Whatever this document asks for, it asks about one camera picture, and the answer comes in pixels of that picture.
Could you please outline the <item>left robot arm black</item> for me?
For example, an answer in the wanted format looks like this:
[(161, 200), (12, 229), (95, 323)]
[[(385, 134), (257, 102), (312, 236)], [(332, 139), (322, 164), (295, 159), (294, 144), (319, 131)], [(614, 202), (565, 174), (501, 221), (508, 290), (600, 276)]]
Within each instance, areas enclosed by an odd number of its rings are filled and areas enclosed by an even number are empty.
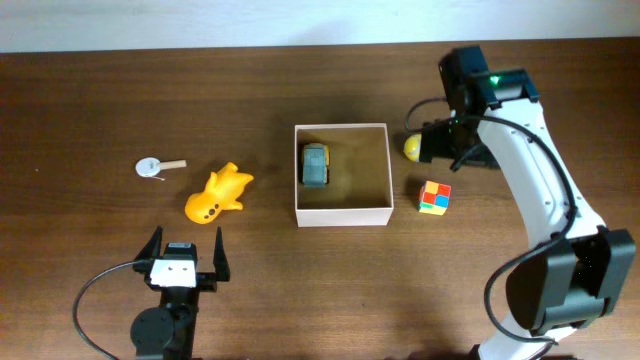
[(160, 294), (159, 304), (137, 315), (130, 338), (137, 359), (190, 359), (199, 296), (216, 292), (220, 282), (231, 277), (224, 250), (222, 230), (216, 231), (212, 272), (197, 270), (197, 247), (193, 243), (162, 244), (163, 228), (157, 227), (135, 257), (133, 270), (144, 276), (145, 284)]

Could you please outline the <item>pink cardboard box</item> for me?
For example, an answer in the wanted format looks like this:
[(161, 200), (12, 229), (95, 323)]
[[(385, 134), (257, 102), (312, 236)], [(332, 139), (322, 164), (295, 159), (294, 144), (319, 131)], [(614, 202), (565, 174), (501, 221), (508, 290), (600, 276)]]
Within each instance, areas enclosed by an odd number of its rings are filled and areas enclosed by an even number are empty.
[[(329, 183), (302, 183), (303, 147), (328, 147)], [(300, 227), (385, 226), (394, 210), (387, 125), (316, 124), (294, 127), (294, 209)]]

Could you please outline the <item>yellow grey ball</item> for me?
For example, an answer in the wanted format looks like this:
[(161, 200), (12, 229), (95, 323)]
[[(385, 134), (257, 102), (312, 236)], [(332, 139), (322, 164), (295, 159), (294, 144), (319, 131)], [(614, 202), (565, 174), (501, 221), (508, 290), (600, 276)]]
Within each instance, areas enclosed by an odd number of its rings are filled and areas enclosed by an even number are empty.
[(419, 162), (421, 153), (422, 135), (420, 133), (409, 136), (403, 147), (404, 155), (413, 162)]

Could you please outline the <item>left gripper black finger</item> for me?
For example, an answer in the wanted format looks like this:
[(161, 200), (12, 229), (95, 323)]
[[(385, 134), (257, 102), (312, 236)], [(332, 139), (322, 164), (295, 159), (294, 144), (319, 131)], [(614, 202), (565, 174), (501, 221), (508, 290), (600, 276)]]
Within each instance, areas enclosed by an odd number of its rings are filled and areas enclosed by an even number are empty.
[(226, 257), (222, 229), (217, 228), (215, 247), (213, 253), (213, 265), (215, 269), (215, 277), (217, 282), (229, 282), (231, 278), (231, 270)]
[(135, 260), (156, 259), (160, 256), (163, 228), (157, 226), (149, 241), (139, 251)]

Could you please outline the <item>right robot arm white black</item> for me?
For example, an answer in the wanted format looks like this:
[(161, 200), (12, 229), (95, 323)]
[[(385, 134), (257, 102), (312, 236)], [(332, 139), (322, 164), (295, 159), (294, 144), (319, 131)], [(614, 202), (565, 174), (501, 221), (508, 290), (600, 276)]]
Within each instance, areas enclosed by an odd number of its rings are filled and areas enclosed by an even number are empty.
[(609, 229), (579, 191), (525, 70), (492, 72), (480, 47), (469, 46), (445, 55), (439, 74), (452, 113), (418, 128), (418, 161), (500, 169), (528, 235), (527, 251), (487, 280), (483, 302), (496, 332), (469, 356), (541, 359), (613, 312), (636, 244), (628, 230)]

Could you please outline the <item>colourful puzzle cube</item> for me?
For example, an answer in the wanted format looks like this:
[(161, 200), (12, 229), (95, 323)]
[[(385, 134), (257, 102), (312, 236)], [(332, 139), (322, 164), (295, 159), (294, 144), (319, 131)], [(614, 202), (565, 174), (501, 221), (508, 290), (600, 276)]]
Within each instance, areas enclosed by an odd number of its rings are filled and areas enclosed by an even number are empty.
[(444, 215), (449, 206), (451, 187), (449, 185), (426, 181), (419, 195), (419, 212), (431, 215)]

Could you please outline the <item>grey yellow toy car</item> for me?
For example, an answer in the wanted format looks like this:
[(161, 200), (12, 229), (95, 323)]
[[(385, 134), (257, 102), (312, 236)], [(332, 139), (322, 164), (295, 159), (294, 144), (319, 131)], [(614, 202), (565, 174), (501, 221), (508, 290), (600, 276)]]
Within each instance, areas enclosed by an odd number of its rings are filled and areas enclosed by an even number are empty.
[(302, 183), (306, 187), (324, 188), (329, 183), (330, 151), (327, 145), (309, 143), (302, 151)]

